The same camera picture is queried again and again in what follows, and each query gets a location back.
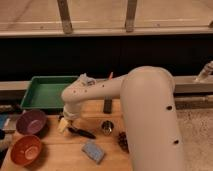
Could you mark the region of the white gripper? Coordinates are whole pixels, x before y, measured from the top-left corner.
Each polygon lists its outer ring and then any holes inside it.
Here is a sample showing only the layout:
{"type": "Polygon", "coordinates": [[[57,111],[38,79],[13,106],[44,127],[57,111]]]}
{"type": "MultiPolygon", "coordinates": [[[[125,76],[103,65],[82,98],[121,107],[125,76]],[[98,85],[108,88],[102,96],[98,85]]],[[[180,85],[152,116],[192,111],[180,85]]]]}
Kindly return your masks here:
{"type": "MultiPolygon", "coordinates": [[[[67,120],[75,120],[80,117],[81,106],[80,105],[68,105],[63,108],[63,115],[67,120]]],[[[69,126],[69,122],[61,118],[58,125],[58,131],[63,133],[69,126]]]]}

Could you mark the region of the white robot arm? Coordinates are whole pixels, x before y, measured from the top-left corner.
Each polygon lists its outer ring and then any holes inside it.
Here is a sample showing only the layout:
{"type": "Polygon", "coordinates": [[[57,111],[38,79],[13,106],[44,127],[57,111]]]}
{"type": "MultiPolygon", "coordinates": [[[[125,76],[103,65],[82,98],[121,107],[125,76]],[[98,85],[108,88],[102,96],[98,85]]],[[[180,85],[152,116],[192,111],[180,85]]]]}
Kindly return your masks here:
{"type": "Polygon", "coordinates": [[[93,85],[81,75],[61,94],[71,122],[86,100],[118,98],[133,171],[185,171],[183,141],[174,102],[175,82],[164,68],[142,66],[93,85]]]}

